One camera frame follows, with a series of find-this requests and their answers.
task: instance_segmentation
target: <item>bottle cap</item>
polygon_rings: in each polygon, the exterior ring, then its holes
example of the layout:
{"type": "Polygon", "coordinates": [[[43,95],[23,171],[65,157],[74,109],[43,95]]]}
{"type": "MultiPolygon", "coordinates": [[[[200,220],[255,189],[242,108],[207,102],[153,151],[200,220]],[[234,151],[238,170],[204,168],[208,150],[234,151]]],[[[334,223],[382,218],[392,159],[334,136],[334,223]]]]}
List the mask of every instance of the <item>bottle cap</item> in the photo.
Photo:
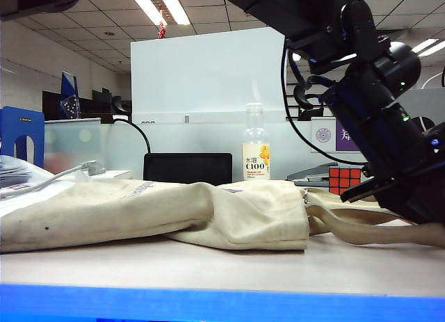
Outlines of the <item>bottle cap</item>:
{"type": "Polygon", "coordinates": [[[263,111],[263,104],[262,103],[247,103],[245,105],[245,109],[248,112],[260,112],[263,111]]]}

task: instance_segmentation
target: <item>black box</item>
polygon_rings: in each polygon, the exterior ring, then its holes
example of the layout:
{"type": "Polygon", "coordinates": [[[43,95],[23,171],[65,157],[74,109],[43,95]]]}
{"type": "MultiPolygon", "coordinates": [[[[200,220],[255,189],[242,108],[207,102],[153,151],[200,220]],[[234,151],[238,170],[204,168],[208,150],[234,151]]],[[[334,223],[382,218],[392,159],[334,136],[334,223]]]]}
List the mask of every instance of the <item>black box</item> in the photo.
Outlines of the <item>black box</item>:
{"type": "Polygon", "coordinates": [[[213,185],[232,183],[232,154],[149,153],[144,156],[144,180],[213,185]]]}

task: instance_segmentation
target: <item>plastic bottle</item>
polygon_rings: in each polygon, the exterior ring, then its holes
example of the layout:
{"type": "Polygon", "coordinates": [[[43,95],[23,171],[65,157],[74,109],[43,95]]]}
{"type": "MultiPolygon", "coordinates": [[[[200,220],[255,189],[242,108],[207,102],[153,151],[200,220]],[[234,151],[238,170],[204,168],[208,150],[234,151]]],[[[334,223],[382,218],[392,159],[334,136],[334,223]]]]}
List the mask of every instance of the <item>plastic bottle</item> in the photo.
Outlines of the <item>plastic bottle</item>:
{"type": "Polygon", "coordinates": [[[270,147],[264,130],[263,104],[246,105],[247,129],[243,134],[243,178],[270,179],[270,147]]]}

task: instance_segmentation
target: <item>whiteboard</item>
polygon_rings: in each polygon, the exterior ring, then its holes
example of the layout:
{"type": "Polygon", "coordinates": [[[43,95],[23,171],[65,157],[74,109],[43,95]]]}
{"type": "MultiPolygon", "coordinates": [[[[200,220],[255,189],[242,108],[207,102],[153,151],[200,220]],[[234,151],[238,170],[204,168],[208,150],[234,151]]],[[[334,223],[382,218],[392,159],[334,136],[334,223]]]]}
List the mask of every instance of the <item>whiteboard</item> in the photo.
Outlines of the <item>whiteboard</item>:
{"type": "Polygon", "coordinates": [[[284,121],[283,40],[260,28],[132,42],[133,120],[233,122],[244,119],[246,103],[262,102],[284,121]]]}

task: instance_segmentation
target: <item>ceiling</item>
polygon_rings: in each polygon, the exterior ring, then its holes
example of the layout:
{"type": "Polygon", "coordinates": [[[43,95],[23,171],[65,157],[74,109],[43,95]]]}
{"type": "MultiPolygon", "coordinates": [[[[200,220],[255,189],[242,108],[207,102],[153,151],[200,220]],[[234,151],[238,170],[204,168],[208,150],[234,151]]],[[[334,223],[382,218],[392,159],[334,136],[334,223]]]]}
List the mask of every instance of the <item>ceiling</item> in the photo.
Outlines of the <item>ceiling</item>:
{"type": "MultiPolygon", "coordinates": [[[[169,25],[165,37],[266,26],[227,0],[180,0],[191,25],[169,25]]],[[[379,29],[406,29],[399,40],[415,46],[445,39],[445,0],[366,0],[379,29]]],[[[116,72],[130,71],[130,42],[155,39],[157,27],[134,0],[80,0],[63,13],[22,17],[17,22],[116,72]]],[[[422,58],[443,65],[445,49],[422,58]]],[[[307,63],[300,61],[303,70],[307,63]]]]}

